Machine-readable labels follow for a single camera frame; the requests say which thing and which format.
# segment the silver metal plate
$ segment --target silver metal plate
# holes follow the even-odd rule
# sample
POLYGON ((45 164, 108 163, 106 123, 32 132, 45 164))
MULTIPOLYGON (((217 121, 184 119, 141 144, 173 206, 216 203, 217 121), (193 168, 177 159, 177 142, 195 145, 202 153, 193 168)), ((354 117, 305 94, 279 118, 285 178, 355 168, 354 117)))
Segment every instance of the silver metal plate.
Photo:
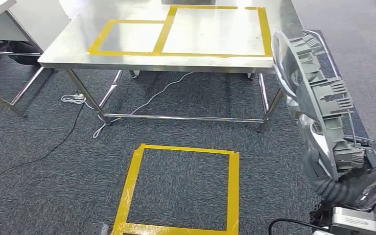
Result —
POLYGON ((39 62, 67 69, 273 72, 273 58, 265 51, 270 50, 270 41, 268 47, 263 43, 264 21, 258 8, 264 9, 267 27, 263 28, 270 30, 269 38, 279 30, 288 37, 302 36, 291 0, 216 0, 208 6, 91 0, 39 62), (177 11, 172 17, 173 7, 177 11), (168 34, 161 37, 164 22, 170 19, 168 34), (89 50, 97 39, 97 50, 89 50), (160 53, 153 53, 160 43, 160 53))

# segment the metal frame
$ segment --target metal frame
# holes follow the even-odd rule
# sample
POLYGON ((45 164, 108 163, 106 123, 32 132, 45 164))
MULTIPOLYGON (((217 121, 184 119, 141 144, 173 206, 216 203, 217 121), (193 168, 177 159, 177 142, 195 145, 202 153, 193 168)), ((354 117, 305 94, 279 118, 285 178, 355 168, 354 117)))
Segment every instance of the metal frame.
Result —
MULTIPOLYGON (((0 51, 0 55, 41 56, 42 53, 44 53, 44 51, 38 46, 38 44, 34 41, 34 39, 28 34, 25 28, 22 27, 22 25, 19 23, 19 21, 14 17, 14 15, 10 11, 6 10, 5 13, 9 16, 9 18, 17 26, 17 28, 22 32, 22 34, 27 38, 28 42, 34 45, 40 53, 15 53, 15 52, 9 52, 9 51, 0 51)), ((26 118, 27 117, 26 113, 16 108, 15 105, 18 103, 18 101, 20 101, 22 96, 25 94, 25 92, 28 90, 28 88, 37 79, 37 77, 41 74, 43 70, 44 70, 44 67, 40 67, 35 72, 34 76, 32 76, 32 78, 27 82, 27 84, 22 88, 22 90, 19 91, 19 93, 15 96, 15 98, 11 102, 8 102, 2 97, 0 97, 0 104, 12 110, 14 113, 18 114, 19 116, 26 118)))
POLYGON ((260 123, 258 130, 263 131, 267 121, 273 114, 275 107, 277 106, 278 102, 283 97, 283 93, 279 89, 276 93, 273 102, 269 105, 266 95, 266 87, 264 84, 264 77, 263 74, 258 74, 258 82, 261 91, 261 98, 263 101, 263 110, 264 110, 264 117, 262 119, 243 119, 243 118, 228 118, 228 117, 175 117, 175 116, 154 116, 154 115, 135 115, 135 114, 108 114, 104 113, 102 108, 106 104, 107 100, 109 99, 110 95, 118 86, 121 76, 123 75, 123 70, 119 70, 116 77, 114 78, 109 90, 103 97, 100 104, 96 102, 96 100, 92 97, 90 92, 87 90, 83 82, 77 76, 77 74, 72 70, 66 70, 67 74, 70 76, 71 80, 77 86, 77 88, 83 93, 84 97, 91 103, 94 110, 96 111, 97 115, 106 123, 106 125, 110 125, 111 122, 109 117, 114 118, 146 118, 146 119, 174 119, 174 120, 199 120, 199 121, 227 121, 227 122, 250 122, 250 123, 260 123))

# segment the yellow tape square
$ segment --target yellow tape square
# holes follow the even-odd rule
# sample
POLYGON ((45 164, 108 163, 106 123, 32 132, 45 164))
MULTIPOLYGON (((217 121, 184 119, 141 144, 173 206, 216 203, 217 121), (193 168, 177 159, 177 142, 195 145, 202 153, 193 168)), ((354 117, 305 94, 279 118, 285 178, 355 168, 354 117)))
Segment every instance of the yellow tape square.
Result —
POLYGON ((218 149, 191 148, 163 145, 149 145, 142 143, 133 152, 129 171, 123 187, 122 197, 117 210, 112 235, 135 234, 135 235, 238 235, 238 207, 239 207, 239 165, 240 156, 238 152, 218 149), (202 153, 226 154, 229 156, 228 165, 228 195, 227 195, 227 228, 226 231, 188 229, 177 227, 166 227, 156 225, 127 223, 130 205, 136 180, 141 167, 143 151, 145 149, 161 149, 172 151, 190 151, 202 153))
POLYGON ((245 10, 256 10, 260 23, 261 37, 263 40, 264 55, 245 55, 245 54, 204 54, 204 53, 174 53, 163 52, 166 39, 171 30, 175 15, 178 9, 191 8, 191 9, 226 9, 237 10, 236 6, 208 6, 208 5, 171 5, 169 7, 168 15, 164 21, 150 21, 150 20, 108 20, 103 27, 102 31, 95 39, 93 44, 88 49, 89 55, 101 56, 211 56, 211 57, 270 57, 272 56, 271 50, 271 33, 269 22, 264 7, 247 6, 245 10), (115 51, 115 50, 99 50, 101 44, 106 39, 114 24, 163 24, 161 33, 156 41, 156 45, 152 52, 140 51, 115 51))

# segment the metal bracket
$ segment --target metal bracket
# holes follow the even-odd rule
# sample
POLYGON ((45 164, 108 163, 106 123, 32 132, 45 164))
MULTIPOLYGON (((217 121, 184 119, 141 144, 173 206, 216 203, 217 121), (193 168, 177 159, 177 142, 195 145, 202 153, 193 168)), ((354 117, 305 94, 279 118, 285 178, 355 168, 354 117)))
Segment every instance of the metal bracket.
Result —
POLYGON ((87 231, 84 232, 84 235, 107 235, 108 231, 109 226, 103 222, 99 222, 91 224, 87 231))

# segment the table leg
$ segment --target table leg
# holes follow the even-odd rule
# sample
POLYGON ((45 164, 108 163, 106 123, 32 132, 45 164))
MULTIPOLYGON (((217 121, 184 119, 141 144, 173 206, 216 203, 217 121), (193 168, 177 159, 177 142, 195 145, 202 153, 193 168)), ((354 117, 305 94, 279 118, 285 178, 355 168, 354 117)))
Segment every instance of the table leg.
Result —
POLYGON ((99 115, 101 119, 106 123, 106 125, 110 125, 110 121, 107 117, 104 116, 104 113, 102 109, 99 107, 99 105, 96 103, 92 95, 89 93, 89 91, 86 89, 84 84, 80 81, 77 74, 71 69, 66 70, 69 74, 71 80, 74 82, 74 84, 77 86, 77 88, 83 93, 84 97, 91 103, 96 113, 99 115))
POLYGON ((40 75, 40 73, 44 70, 44 67, 41 67, 34 76, 28 81, 28 83, 25 85, 25 87, 18 93, 18 95, 12 100, 11 105, 16 105, 18 101, 22 98, 26 90, 31 86, 31 84, 37 79, 37 77, 40 75))
POLYGON ((139 70, 130 70, 129 72, 130 72, 130 75, 132 76, 132 78, 137 78, 139 76, 139 73, 141 71, 139 71, 139 70))
POLYGON ((263 123, 261 123, 259 126, 258 126, 258 131, 263 131, 264 127, 266 126, 267 122, 269 121, 270 117, 273 115, 273 111, 274 109, 276 108, 277 104, 279 103, 279 101, 282 99, 283 97, 283 92, 282 90, 279 88, 278 89, 278 92, 276 93, 275 95, 275 98, 273 99, 272 103, 270 104, 269 106, 269 109, 267 110, 267 113, 264 115, 264 118, 263 118, 263 123))
POLYGON ((110 95, 113 93, 113 91, 116 89, 116 87, 118 86, 118 83, 120 81, 120 78, 122 77, 122 74, 123 74, 123 70, 119 70, 117 72, 117 75, 116 77, 113 79, 113 82, 112 84, 110 85, 110 89, 107 91, 106 95, 104 96, 104 98, 101 100, 99 106, 100 108, 103 108, 103 106, 106 104, 107 102, 107 99, 110 97, 110 95))
POLYGON ((261 100, 263 102, 263 110, 264 114, 267 113, 267 110, 269 110, 269 103, 267 102, 267 95, 266 95, 266 86, 264 85, 264 78, 263 74, 258 74, 258 83, 260 85, 260 93, 261 93, 261 100))
POLYGON ((23 118, 27 117, 26 113, 22 112, 15 106, 11 105, 8 101, 4 100, 2 97, 0 97, 0 103, 4 105, 5 107, 7 107, 8 109, 12 110, 14 113, 18 114, 19 116, 23 118))

